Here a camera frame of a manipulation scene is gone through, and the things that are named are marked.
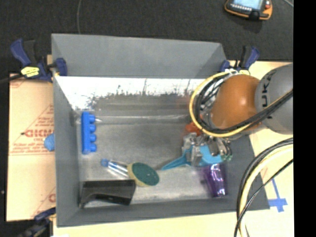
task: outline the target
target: blue toy block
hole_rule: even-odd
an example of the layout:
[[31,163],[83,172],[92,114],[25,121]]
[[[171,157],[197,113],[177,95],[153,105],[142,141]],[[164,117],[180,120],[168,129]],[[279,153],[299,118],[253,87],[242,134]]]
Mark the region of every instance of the blue toy block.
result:
[[81,144],[82,153],[87,155],[97,150],[96,141],[97,136],[94,134],[96,130],[95,115],[89,112],[83,112],[81,114]]

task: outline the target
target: blue clamp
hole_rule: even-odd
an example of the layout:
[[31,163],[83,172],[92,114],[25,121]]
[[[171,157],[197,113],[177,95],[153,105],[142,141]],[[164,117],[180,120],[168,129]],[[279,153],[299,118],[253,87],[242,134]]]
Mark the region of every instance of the blue clamp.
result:
[[21,74],[26,79],[40,79],[52,82],[52,72],[49,68],[57,67],[61,76],[67,75],[67,65],[63,58],[56,59],[53,64],[46,64],[43,60],[35,59],[34,41],[26,42],[26,49],[22,39],[18,39],[10,46],[13,56],[22,63]]
[[254,46],[244,46],[240,63],[238,64],[238,71],[240,69],[249,70],[250,66],[258,60],[260,56],[259,50]]
[[255,63],[260,56],[259,50],[253,46],[244,46],[239,64],[231,66],[228,60],[224,60],[220,66],[219,72],[225,72],[226,69],[249,70],[250,66]]
[[50,208],[50,209],[48,209],[46,211],[43,211],[40,214],[36,215],[34,217],[34,220],[38,222],[38,221],[44,220],[45,218],[48,218],[48,217],[50,217],[50,216],[52,216],[54,214],[56,214],[56,208],[55,207]]
[[96,141],[97,136],[94,134],[96,130],[95,115],[89,112],[83,112],[81,114],[81,144],[82,153],[87,155],[97,150]]

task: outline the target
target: green sponge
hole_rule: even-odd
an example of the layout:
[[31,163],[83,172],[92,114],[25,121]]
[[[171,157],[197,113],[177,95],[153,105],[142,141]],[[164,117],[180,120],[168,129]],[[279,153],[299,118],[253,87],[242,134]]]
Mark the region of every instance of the green sponge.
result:
[[127,173],[139,186],[154,186],[159,182],[157,172],[150,166],[135,162],[127,166]]

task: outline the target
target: orange remote pendant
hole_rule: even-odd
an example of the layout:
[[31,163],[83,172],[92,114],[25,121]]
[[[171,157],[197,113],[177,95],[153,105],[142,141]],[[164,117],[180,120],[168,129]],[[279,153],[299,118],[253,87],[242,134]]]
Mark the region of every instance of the orange remote pendant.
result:
[[250,20],[267,20],[272,15],[271,0],[227,0],[227,12]]

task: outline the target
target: black cable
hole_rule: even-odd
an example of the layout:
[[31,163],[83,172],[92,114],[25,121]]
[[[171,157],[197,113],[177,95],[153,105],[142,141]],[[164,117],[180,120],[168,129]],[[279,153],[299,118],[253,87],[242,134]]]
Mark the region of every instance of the black cable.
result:
[[216,96],[217,92],[218,92],[218,88],[223,84],[224,82],[219,83],[218,85],[214,86],[211,91],[204,96],[204,98],[202,99],[202,104],[205,104],[208,100],[210,100],[212,97]]
[[253,200],[255,199],[255,197],[259,194],[259,192],[269,183],[271,182],[271,180],[273,178],[275,178],[276,176],[278,176],[282,171],[284,171],[287,167],[289,167],[291,164],[293,163],[293,159],[290,160],[287,164],[285,164],[282,168],[280,168],[271,178],[269,178],[269,180],[267,182],[265,182],[265,184],[261,185],[260,188],[251,196],[251,198],[249,199],[249,201],[247,202],[245,208],[242,210],[242,212],[240,213],[236,226],[235,226],[235,231],[234,231],[234,237],[237,237],[237,232],[240,226],[240,223],[243,219],[243,217],[245,216],[248,208],[250,207],[250,205],[252,204]]
[[247,169],[245,170],[245,172],[243,174],[243,177],[241,178],[241,182],[240,182],[240,185],[239,185],[239,192],[238,192],[238,196],[237,196],[237,207],[240,204],[242,190],[244,188],[246,180],[248,179],[248,177],[252,173],[252,171],[257,167],[257,165],[263,160],[263,158],[265,158],[269,153],[271,153],[275,149],[280,148],[280,147],[284,147],[284,146],[288,146],[288,145],[291,145],[293,143],[294,143],[293,137],[289,138],[289,139],[285,139],[283,141],[280,141],[280,142],[268,147],[264,151],[262,151],[259,155],[257,155],[251,161],[251,163],[248,165]]
[[23,75],[14,75],[14,76],[11,76],[11,77],[6,77],[6,78],[3,78],[3,79],[0,79],[0,85],[3,84],[3,83],[6,83],[6,82],[10,82],[12,80],[21,78],[21,77],[23,77]]
[[197,100],[196,100],[196,104],[195,104],[195,111],[194,111],[194,115],[196,117],[196,120],[198,123],[203,123],[205,126],[207,126],[208,124],[200,117],[200,107],[202,104],[202,100],[205,99],[204,94],[209,90],[209,88],[214,84],[217,83],[219,80],[224,79],[225,77],[227,77],[229,75],[223,75],[220,76],[212,81],[210,81],[199,93],[199,95],[197,96]]

